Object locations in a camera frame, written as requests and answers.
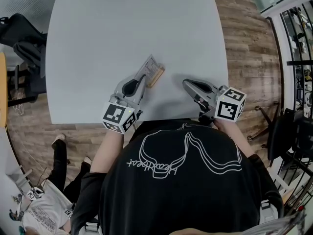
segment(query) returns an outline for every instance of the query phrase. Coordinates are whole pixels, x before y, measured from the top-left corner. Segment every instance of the wooden floor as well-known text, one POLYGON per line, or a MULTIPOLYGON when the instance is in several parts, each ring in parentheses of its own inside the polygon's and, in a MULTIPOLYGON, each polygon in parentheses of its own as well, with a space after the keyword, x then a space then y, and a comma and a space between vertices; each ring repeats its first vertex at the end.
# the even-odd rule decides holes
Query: wooden floor
MULTIPOLYGON (((252 0, 216 0, 223 27, 229 84, 247 93, 244 112, 238 121, 242 132, 253 135, 266 127, 259 105, 273 115, 274 101, 280 100, 280 70, 277 48, 269 22, 259 15, 252 0)), ((47 97, 40 95, 33 103, 24 104, 24 114, 17 116, 11 107, 8 130, 17 156, 25 170, 33 169, 29 176, 37 184, 46 178, 53 166, 51 143, 58 133, 67 136, 67 183, 79 172, 80 163, 91 158, 99 147, 105 129, 101 124, 51 124, 47 97)), ((125 144, 131 134, 125 138, 125 144)), ((266 150, 261 149, 266 137, 251 143, 265 164, 266 150)))

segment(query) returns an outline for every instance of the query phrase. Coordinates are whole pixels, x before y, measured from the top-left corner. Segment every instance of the cable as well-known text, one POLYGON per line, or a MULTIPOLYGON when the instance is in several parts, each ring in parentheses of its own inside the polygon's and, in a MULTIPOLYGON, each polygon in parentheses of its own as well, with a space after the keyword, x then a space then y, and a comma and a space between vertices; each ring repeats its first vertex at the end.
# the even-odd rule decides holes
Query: cable
POLYGON ((40 175, 40 177, 39 177, 39 179, 38 179, 38 182, 37 182, 37 186, 39 185, 39 181, 40 181, 40 179, 41 179, 41 177, 43 176, 43 174, 45 173, 45 170, 47 170, 48 169, 48 167, 46 167, 45 169, 44 169, 44 172, 40 175))

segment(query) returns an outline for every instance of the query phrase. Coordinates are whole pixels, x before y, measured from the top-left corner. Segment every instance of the marker cube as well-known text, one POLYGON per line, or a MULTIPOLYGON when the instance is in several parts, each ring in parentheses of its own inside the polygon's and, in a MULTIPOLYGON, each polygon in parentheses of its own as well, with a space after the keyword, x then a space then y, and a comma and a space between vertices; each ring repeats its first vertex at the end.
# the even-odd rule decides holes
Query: marker cube
POLYGON ((134 111, 135 109, 130 107, 106 102, 102 114, 102 123, 109 130, 125 134, 137 120, 134 111))
POLYGON ((229 87, 221 96, 216 104, 215 118, 236 122, 243 112, 246 101, 246 94, 229 87))

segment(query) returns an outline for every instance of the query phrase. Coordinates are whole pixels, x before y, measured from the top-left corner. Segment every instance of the white line drawing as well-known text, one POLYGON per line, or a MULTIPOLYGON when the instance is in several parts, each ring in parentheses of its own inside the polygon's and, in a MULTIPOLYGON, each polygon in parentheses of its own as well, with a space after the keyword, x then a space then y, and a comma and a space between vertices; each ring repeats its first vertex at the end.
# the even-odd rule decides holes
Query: white line drawing
MULTIPOLYGON (((177 130, 182 130, 185 127, 203 127, 199 125, 193 125, 193 124, 187 124, 184 123, 181 128, 177 130)), ((229 161, 225 164, 220 164, 215 162, 206 152, 202 142, 200 139, 195 138, 191 132, 187 132, 184 138, 184 149, 185 153, 178 159, 172 161, 170 164, 159 164, 157 160, 151 156, 149 156, 145 151, 144 151, 144 144, 147 140, 148 137, 153 136, 161 131, 167 131, 167 130, 159 130, 155 133, 147 135, 144 140, 142 141, 142 144, 139 149, 139 160, 130 160, 130 162, 126 163, 130 167, 136 166, 136 167, 143 167, 145 171, 149 171, 150 169, 152 170, 152 177, 156 179, 164 179, 168 176, 168 174, 171 173, 171 171, 174 172, 174 175, 176 175, 176 172, 178 168, 185 162, 186 156, 189 150, 189 145, 194 146, 199 150, 200 156, 205 163, 205 165, 208 167, 210 171, 217 175, 222 175, 230 171, 241 171, 241 154, 240 151, 236 145, 237 149, 237 160, 232 160, 229 161)))

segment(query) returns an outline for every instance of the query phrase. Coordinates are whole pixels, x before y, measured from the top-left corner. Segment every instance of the person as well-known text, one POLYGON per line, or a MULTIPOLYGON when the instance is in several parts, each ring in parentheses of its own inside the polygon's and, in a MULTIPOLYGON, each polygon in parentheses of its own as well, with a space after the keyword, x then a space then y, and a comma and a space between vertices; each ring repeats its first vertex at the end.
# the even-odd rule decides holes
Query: person
POLYGON ((235 123, 143 122, 123 149, 108 130, 82 179, 73 235, 98 215, 105 235, 241 232, 259 224, 261 201, 282 199, 235 123))
POLYGON ((81 180, 90 171, 91 160, 85 157, 79 174, 64 189, 67 175, 65 139, 65 135, 60 134, 52 144, 53 170, 41 184, 44 194, 33 201, 25 194, 19 204, 17 216, 26 235, 62 235, 70 232, 70 219, 65 211, 70 210, 72 203, 77 202, 81 180))

